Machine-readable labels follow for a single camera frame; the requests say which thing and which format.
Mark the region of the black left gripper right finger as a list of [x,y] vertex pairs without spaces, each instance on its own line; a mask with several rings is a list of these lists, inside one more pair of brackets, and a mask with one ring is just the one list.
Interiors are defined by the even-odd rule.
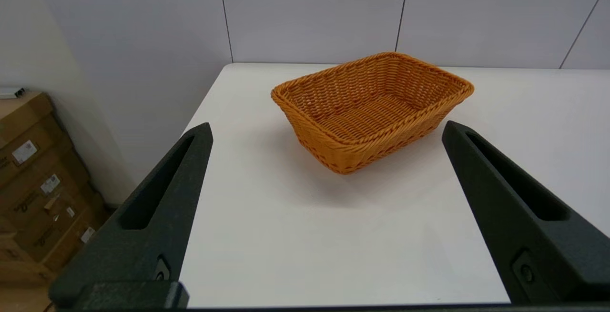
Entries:
[[442,142],[512,303],[609,303],[608,236],[466,125]]

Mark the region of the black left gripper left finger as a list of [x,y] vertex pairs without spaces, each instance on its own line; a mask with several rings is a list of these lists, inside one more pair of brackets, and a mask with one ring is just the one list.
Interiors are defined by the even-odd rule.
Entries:
[[185,309],[179,281],[213,144],[192,127],[51,284],[59,309]]

